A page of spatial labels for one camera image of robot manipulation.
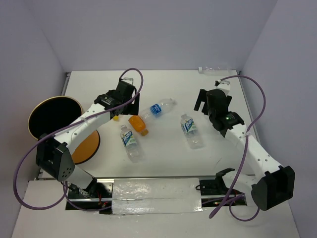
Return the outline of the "clear unlabelled bottle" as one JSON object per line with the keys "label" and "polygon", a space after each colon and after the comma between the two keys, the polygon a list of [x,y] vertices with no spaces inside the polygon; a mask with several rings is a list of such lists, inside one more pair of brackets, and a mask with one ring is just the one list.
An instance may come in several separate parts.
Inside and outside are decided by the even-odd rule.
{"label": "clear unlabelled bottle", "polygon": [[208,76],[230,76],[231,69],[224,64],[215,67],[199,66],[198,73]]}

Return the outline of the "orange juice bottle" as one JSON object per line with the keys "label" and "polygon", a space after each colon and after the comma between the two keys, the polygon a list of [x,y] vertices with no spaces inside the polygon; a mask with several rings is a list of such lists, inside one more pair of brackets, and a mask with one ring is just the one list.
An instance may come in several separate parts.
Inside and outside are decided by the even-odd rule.
{"label": "orange juice bottle", "polygon": [[141,135],[146,136],[149,132],[146,129],[146,124],[143,122],[140,116],[131,116],[129,118],[129,123],[131,126]]}

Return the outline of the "clear bottle blue label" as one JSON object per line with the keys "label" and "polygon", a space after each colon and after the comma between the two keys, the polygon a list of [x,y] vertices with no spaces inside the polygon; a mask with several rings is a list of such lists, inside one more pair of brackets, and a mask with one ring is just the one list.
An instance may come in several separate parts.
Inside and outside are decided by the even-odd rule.
{"label": "clear bottle blue label", "polygon": [[139,117],[145,124],[149,124],[162,115],[169,113],[175,105],[176,101],[173,98],[162,99],[152,106],[142,110],[139,113]]}

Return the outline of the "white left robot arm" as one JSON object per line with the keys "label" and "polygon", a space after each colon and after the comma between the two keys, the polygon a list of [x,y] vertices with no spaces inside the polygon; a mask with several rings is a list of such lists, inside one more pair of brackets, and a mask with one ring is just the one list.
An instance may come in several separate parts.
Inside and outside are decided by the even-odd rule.
{"label": "white left robot arm", "polygon": [[43,134],[37,147],[36,164],[58,182],[67,182],[87,198],[103,192],[105,188],[94,176],[75,165],[72,155],[88,136],[114,116],[136,115],[139,98],[135,86],[120,80],[116,89],[99,95],[66,129],[50,138]]}

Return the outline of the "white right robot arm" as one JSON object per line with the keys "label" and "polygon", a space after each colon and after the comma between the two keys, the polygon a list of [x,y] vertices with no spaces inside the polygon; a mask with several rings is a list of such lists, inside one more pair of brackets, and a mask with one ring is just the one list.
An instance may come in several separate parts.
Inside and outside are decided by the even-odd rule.
{"label": "white right robot arm", "polygon": [[202,112],[213,127],[243,153],[255,178],[228,168],[216,173],[215,188],[221,194],[233,188],[245,194],[248,205],[267,211],[293,197],[295,172],[290,166],[282,166],[249,134],[242,118],[229,111],[231,99],[220,89],[201,89],[194,109],[203,106]]}

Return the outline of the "clear bottle green label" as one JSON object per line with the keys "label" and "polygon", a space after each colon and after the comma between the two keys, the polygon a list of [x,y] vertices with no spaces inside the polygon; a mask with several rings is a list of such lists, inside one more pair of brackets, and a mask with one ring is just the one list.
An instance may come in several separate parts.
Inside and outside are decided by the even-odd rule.
{"label": "clear bottle green label", "polygon": [[138,163],[144,160],[144,155],[137,139],[135,138],[132,130],[126,125],[121,126],[120,138],[128,158],[133,163]]}
{"label": "clear bottle green label", "polygon": [[204,146],[201,135],[192,117],[183,114],[181,116],[180,125],[191,149],[200,149]]}

